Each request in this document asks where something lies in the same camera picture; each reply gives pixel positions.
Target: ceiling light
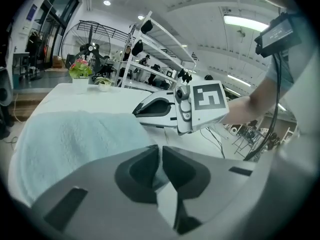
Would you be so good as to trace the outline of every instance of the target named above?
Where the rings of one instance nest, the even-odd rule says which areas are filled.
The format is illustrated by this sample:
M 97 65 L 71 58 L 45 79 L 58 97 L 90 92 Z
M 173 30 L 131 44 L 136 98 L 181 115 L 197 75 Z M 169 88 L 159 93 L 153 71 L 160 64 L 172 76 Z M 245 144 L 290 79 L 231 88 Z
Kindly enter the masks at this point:
M 238 17 L 238 16 L 224 15 L 223 19 L 226 24 L 249 28 L 252 30 L 259 31 L 259 32 L 262 32 L 267 27 L 269 27 L 269 25 L 255 21 L 253 19 L 242 18 L 242 17 Z
M 232 76 L 232 75 L 229 75 L 228 74 L 228 78 L 232 78 L 232 79 L 234 79 L 234 80 L 236 80 L 236 81 L 238 81 L 238 82 L 240 82 L 240 83 L 243 83 L 243 84 L 245 84 L 246 86 L 251 86 L 251 84 L 248 84 L 247 82 L 245 82 L 245 81 L 242 81 L 242 80 L 240 80 L 240 79 L 238 79 L 238 78 L 236 78 L 236 77 L 234 77 L 234 76 Z
M 103 3 L 104 3 L 104 5 L 106 5 L 106 6 L 111 5 L 110 1 L 108 1 L 108 0 L 103 1 Z
M 279 103 L 278 103 L 278 106 L 280 109 L 282 109 L 283 111 L 287 111 L 283 106 L 281 106 Z
M 237 93 L 237 92 L 236 92 L 236 91 L 234 91 L 234 90 L 231 90 L 231 89 L 229 89 L 229 88 L 227 88 L 227 87 L 225 87 L 225 89 L 226 89 L 226 90 L 228 90 L 229 92 L 232 92 L 232 93 L 234 93 L 234 94 L 236 94 L 236 95 L 241 96 L 241 94 L 240 94 L 240 93 Z

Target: white table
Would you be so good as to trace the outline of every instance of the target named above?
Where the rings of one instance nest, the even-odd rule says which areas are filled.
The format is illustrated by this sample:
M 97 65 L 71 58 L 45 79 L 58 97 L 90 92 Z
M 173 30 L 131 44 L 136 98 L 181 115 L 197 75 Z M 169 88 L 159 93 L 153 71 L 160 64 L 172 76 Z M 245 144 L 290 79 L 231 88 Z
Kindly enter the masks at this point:
M 77 94 L 72 83 L 58 84 L 37 106 L 31 117 L 42 113 L 62 112 L 62 111 L 86 111 L 89 113 L 132 113 L 137 105 L 150 95 L 145 90 L 111 87 L 108 92 L 101 92 L 97 85 L 90 85 L 87 92 Z M 221 157 L 220 150 L 210 141 L 205 139 L 200 131 L 179 136 L 176 129 L 144 127 L 149 136 L 162 146 L 174 146 L 201 153 L 208 156 Z M 203 134 L 212 142 L 217 141 L 206 130 Z M 19 140 L 15 146 L 9 166 L 8 186 L 10 193 L 21 200 L 18 184 L 15 182 L 13 174 L 16 164 L 17 152 L 19 152 Z

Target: white ceiling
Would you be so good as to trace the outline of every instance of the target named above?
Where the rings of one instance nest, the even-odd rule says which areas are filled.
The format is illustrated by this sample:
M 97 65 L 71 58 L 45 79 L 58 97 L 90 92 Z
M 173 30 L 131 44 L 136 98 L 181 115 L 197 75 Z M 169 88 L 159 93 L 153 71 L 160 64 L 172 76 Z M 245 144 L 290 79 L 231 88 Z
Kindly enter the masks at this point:
M 243 96 L 250 94 L 265 77 L 270 58 L 255 53 L 254 39 L 259 32 L 227 25 L 223 20 L 223 15 L 229 14 L 268 24 L 278 16 L 278 8 L 264 0 L 110 0 L 110 6 L 103 1 L 92 0 L 92 7 L 132 21 L 153 11 L 152 17 L 196 54 L 203 65 L 197 74 L 210 73 Z M 226 77 L 227 74 L 251 87 Z M 288 109 L 285 102 L 281 104 Z M 293 117 L 289 110 L 279 113 L 287 120 Z

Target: electric fan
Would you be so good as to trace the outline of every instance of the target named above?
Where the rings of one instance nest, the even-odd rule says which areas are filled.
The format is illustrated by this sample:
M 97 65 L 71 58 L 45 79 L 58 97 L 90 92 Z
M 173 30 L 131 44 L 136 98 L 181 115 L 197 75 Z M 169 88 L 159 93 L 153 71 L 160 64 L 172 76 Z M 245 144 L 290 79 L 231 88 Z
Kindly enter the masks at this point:
M 110 58 L 110 49 L 108 31 L 103 25 L 95 21 L 80 21 L 64 36 L 61 57 L 67 69 L 77 59 L 83 59 L 97 74 Z

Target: metal shelving rack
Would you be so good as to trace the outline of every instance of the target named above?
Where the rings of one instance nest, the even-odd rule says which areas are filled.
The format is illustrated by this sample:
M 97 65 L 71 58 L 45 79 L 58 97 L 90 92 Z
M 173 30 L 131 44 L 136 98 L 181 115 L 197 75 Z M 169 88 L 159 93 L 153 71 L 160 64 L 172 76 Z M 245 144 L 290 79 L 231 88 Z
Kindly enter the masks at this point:
M 139 27 L 135 28 L 135 30 L 139 30 L 137 36 L 134 38 L 133 33 L 131 33 L 126 41 L 126 45 L 123 49 L 122 56 L 127 48 L 129 42 L 133 43 L 134 47 L 139 40 L 143 42 L 143 51 L 160 62 L 166 64 L 172 70 L 180 72 L 184 67 L 182 66 L 182 62 L 192 62 L 194 63 L 194 67 L 196 67 L 196 61 L 194 60 L 192 54 L 189 54 L 188 51 L 182 46 L 182 44 L 171 34 L 169 33 L 163 26 L 157 23 L 155 20 L 151 18 L 152 11 L 148 13 L 148 15 L 143 19 L 143 26 L 148 20 L 151 21 L 153 28 L 147 34 L 143 34 Z M 125 64 L 125 71 L 122 79 L 120 80 L 118 87 L 121 85 L 122 88 L 128 85 L 127 75 L 130 67 L 138 68 L 141 70 L 148 71 L 157 76 L 161 76 L 162 78 L 169 80 L 170 82 L 177 83 L 177 80 L 155 71 L 150 67 L 138 64 L 133 61 L 133 55 L 130 53 L 130 56 L 127 61 L 122 61 L 118 65 L 117 76 L 115 82 L 118 82 L 119 78 L 119 69 L 121 65 Z

